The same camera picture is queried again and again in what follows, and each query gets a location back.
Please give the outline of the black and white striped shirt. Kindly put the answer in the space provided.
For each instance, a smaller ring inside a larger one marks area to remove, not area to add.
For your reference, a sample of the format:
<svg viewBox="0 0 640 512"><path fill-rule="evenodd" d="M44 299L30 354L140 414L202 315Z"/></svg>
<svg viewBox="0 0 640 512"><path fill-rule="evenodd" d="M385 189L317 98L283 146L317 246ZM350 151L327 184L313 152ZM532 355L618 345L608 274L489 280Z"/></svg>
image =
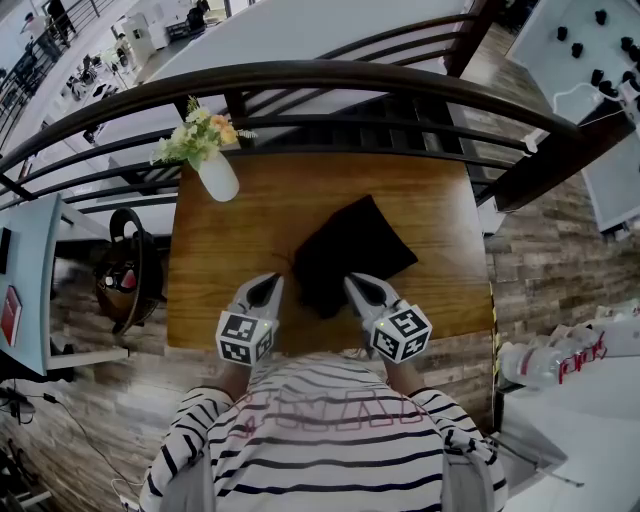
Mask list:
<svg viewBox="0 0 640 512"><path fill-rule="evenodd" d="M454 399L337 354L266 360L237 401L187 392L141 512L503 512L496 451Z"/></svg>

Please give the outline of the person's left forearm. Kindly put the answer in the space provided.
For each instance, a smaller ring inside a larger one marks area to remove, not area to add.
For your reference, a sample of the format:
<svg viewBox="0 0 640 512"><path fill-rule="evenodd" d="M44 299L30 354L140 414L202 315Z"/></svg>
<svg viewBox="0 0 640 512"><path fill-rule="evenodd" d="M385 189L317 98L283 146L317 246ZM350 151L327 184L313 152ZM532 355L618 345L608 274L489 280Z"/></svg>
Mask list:
<svg viewBox="0 0 640 512"><path fill-rule="evenodd" d="M215 387L227 393L234 401L239 400L246 392L252 368L231 362L225 362L216 378Z"/></svg>

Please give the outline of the black fabric pouch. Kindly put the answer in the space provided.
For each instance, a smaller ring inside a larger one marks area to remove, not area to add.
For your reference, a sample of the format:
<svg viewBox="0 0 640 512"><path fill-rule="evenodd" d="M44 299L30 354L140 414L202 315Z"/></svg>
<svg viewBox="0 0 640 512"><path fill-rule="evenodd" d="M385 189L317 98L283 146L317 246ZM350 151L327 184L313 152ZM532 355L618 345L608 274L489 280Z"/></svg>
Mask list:
<svg viewBox="0 0 640 512"><path fill-rule="evenodd" d="M344 278L364 273L387 280L418 262L372 196L336 211L294 252L291 271L302 305L321 319L347 303Z"/></svg>

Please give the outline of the white vase with flowers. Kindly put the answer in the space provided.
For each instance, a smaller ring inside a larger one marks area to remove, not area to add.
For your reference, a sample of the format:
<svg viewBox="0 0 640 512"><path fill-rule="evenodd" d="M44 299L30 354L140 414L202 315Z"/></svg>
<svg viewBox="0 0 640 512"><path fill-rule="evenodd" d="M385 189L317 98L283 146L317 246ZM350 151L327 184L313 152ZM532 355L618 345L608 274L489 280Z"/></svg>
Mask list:
<svg viewBox="0 0 640 512"><path fill-rule="evenodd" d="M224 115L212 114L207 107L189 96L187 117L169 138L160 138L150 154L149 163L188 162L199 171L204 162L215 159L224 146L243 139L255 139L252 130L236 129Z"/></svg>

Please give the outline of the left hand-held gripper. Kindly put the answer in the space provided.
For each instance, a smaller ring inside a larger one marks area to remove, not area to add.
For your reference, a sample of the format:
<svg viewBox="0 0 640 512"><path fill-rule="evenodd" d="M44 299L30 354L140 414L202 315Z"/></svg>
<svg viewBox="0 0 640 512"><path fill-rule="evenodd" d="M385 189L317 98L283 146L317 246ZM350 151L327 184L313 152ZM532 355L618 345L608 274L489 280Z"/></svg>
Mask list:
<svg viewBox="0 0 640 512"><path fill-rule="evenodd" d="M284 278L277 273L259 275L238 288L235 304L221 312L216 329L223 360L255 366L273 349L283 288Z"/></svg>

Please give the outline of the white cardboard box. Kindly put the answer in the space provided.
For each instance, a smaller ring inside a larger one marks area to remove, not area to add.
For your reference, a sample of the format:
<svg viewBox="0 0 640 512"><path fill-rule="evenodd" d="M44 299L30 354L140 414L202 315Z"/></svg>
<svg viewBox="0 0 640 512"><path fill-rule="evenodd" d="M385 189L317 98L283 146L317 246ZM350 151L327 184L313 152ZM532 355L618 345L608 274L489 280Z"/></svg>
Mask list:
<svg viewBox="0 0 640 512"><path fill-rule="evenodd" d="M607 357L640 357L640 306L598 318L594 329L601 334Z"/></svg>

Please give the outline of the white table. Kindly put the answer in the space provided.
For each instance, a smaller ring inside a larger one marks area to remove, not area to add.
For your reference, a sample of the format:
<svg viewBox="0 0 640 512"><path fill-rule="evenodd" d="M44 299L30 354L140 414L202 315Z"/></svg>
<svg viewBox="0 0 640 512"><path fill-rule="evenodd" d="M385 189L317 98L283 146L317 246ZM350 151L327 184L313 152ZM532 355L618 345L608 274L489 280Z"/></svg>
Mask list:
<svg viewBox="0 0 640 512"><path fill-rule="evenodd" d="M540 0L507 58L529 72L556 114L579 122L599 103L595 70L614 87L637 71L624 37L640 47L637 0Z"/></svg>

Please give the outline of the wooden table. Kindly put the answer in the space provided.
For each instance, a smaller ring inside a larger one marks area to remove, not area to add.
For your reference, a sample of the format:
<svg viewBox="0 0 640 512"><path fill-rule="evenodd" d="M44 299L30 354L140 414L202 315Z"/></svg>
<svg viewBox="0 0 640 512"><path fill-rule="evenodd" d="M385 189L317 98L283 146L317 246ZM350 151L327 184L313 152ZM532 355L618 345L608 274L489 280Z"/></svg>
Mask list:
<svg viewBox="0 0 640 512"><path fill-rule="evenodd" d="M417 156L493 168L474 177L478 204L520 207L575 174L632 131L628 113L605 97L573 124L504 99L460 78L461 66L487 32L482 8L428 20L431 42L445 42L445 74L421 71L415 58L381 64L371 57L267 61L195 71L100 101L26 140L0 160L0 211L45 195L13 166L88 128L172 106L180 116L220 96L223 114L242 137L240 155L363 153Z"/></svg>

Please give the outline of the group of black knobs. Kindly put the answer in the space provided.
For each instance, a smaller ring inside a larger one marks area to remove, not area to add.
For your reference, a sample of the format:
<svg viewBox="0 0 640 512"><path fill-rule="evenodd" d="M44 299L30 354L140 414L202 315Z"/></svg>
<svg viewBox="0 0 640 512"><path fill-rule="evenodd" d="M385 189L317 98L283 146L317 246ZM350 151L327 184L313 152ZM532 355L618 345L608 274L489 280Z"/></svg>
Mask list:
<svg viewBox="0 0 640 512"><path fill-rule="evenodd" d="M640 0L575 0L556 41L567 47L555 50L555 101L579 94L613 99L620 87L640 89Z"/></svg>

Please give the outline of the person's right forearm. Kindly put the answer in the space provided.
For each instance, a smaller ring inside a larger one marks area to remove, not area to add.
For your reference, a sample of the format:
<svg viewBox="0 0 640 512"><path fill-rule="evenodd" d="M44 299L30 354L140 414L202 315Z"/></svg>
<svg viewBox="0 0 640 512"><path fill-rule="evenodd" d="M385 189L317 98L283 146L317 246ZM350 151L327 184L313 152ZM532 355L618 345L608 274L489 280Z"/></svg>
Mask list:
<svg viewBox="0 0 640 512"><path fill-rule="evenodd" d="M384 360L388 386L394 391L412 396L424 388L424 378L410 361L395 363Z"/></svg>

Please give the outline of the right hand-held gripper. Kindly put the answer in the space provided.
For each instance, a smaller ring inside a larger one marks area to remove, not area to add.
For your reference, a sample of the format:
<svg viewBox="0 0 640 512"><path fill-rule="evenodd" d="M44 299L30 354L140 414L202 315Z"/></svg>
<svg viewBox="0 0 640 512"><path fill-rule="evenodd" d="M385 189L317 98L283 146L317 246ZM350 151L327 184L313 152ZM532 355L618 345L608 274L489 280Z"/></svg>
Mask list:
<svg viewBox="0 0 640 512"><path fill-rule="evenodd" d="M373 309L386 309L399 300L386 281L364 273L350 273L344 289L354 315L366 320ZM433 327L417 305L401 300L372 323L369 345L383 358L396 364L423 352Z"/></svg>

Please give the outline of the white counter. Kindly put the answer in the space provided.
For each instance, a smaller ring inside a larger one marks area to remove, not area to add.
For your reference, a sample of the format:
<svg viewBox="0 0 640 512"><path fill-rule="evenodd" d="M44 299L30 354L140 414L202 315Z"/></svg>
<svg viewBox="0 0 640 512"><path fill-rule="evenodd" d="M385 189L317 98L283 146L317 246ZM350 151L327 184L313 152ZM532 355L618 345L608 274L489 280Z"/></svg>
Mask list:
<svg viewBox="0 0 640 512"><path fill-rule="evenodd" d="M557 387L504 397L504 512L640 512L640 357L605 358Z"/></svg>

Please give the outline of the red book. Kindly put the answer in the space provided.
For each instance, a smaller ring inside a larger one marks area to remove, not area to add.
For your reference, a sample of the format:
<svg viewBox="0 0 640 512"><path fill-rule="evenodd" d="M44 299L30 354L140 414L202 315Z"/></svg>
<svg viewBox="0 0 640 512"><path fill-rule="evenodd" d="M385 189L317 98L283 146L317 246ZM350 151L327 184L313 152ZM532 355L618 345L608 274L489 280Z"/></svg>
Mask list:
<svg viewBox="0 0 640 512"><path fill-rule="evenodd" d="M9 285L0 315L0 330L6 343L13 347L17 342L22 303L14 286Z"/></svg>

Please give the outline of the light blue desk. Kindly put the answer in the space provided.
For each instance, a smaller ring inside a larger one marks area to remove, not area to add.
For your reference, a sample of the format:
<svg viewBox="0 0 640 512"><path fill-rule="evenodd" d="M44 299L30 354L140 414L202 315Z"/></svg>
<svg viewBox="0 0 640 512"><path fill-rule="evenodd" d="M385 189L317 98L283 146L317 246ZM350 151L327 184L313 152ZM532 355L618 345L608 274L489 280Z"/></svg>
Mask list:
<svg viewBox="0 0 640 512"><path fill-rule="evenodd" d="M57 195L26 202L0 212L0 230L11 232L6 272L0 273L0 316L7 288L21 304L15 342L0 329L0 351L39 375L50 356L50 291L58 240L61 199Z"/></svg>

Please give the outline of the shrink-wrapped water bottle pack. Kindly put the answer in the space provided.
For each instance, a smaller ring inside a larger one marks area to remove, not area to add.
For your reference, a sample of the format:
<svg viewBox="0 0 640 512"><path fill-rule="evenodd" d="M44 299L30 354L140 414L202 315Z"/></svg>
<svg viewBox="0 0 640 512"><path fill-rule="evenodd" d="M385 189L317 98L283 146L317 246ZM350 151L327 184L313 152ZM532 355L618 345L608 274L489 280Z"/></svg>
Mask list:
<svg viewBox="0 0 640 512"><path fill-rule="evenodd" d="M504 343L498 351L499 371L511 383L543 389L563 385L607 351L604 334L590 325L560 325L551 335L538 335L526 344Z"/></svg>

